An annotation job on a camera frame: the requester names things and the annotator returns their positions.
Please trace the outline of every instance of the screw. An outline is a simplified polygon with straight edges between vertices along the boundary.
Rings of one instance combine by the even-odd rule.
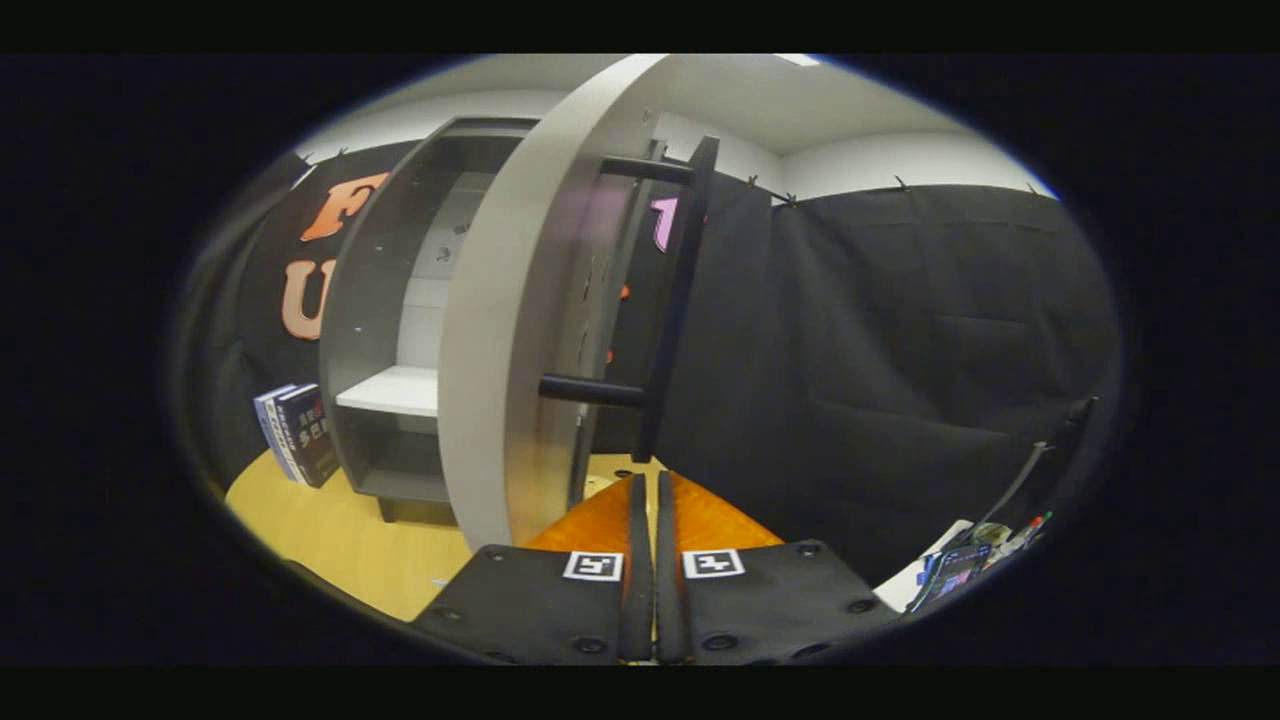
[[[800,650],[795,651],[795,653],[791,657],[794,657],[795,660],[800,660],[801,657],[809,657],[810,655],[817,655],[827,650],[828,647],[831,646],[827,643],[818,643],[818,644],[812,644],[809,647],[801,647]]]
[[[585,652],[586,655],[596,655],[604,652],[608,647],[604,641],[599,638],[577,638],[573,641],[573,650],[579,652]]]
[[[737,647],[737,638],[733,635],[712,635],[703,641],[703,650],[730,650]]]

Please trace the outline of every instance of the white ceiling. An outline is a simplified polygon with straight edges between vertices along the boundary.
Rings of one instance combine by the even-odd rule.
[[[471,60],[362,109],[494,90],[568,92],[623,54],[515,54]],[[769,54],[677,55],[666,68],[664,110],[723,128],[778,156],[887,132],[972,132],[897,91],[829,64]]]

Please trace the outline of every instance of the white shelf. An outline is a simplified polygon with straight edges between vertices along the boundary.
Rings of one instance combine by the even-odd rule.
[[[436,372],[430,368],[393,365],[335,398],[343,407],[436,416]]]

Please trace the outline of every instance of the electronic device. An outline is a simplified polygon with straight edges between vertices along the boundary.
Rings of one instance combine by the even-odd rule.
[[[919,578],[920,594],[908,606],[908,612],[915,612],[936,602],[978,577],[989,555],[991,546],[982,543],[954,547],[928,556]]]

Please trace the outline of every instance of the white wall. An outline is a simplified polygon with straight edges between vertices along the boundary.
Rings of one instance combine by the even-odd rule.
[[[786,192],[799,200],[913,184],[980,184],[1056,197],[1027,168],[982,137],[950,132],[872,135],[782,159]]]
[[[564,95],[557,91],[513,90],[406,102],[343,119],[310,137],[296,152],[303,158],[310,154],[307,161],[315,164],[333,158],[343,147],[347,152],[355,152],[379,145],[422,140],[456,117],[541,118]]]
[[[307,158],[308,163],[316,164],[333,158],[343,147],[347,152],[355,152],[379,145],[421,140],[460,115],[541,118],[566,95],[558,91],[520,90],[448,95],[407,102],[344,119],[310,137],[296,151]],[[689,160],[705,135],[721,138],[717,170],[744,181],[760,176],[756,181],[760,187],[782,192],[782,159],[767,150],[673,113],[663,113],[654,131],[654,137],[668,142],[667,154],[680,160]]]
[[[449,95],[356,115],[316,133],[297,147],[315,164],[348,152],[421,140],[454,117],[541,118],[563,97],[558,91],[494,91]],[[1052,191],[1029,170],[986,140],[950,132],[863,136],[810,147],[780,158],[741,137],[699,120],[663,113],[654,136],[668,142],[667,154],[687,160],[705,135],[721,138],[716,169],[739,178],[759,176],[756,183],[800,200],[906,184],[984,184]]]
[[[667,156],[677,160],[689,160],[698,143],[708,135],[721,140],[719,154],[716,156],[718,172],[741,181],[760,176],[755,181],[758,186],[773,192],[785,192],[782,159],[768,150],[675,113],[663,113],[654,131],[654,137],[667,141]]]

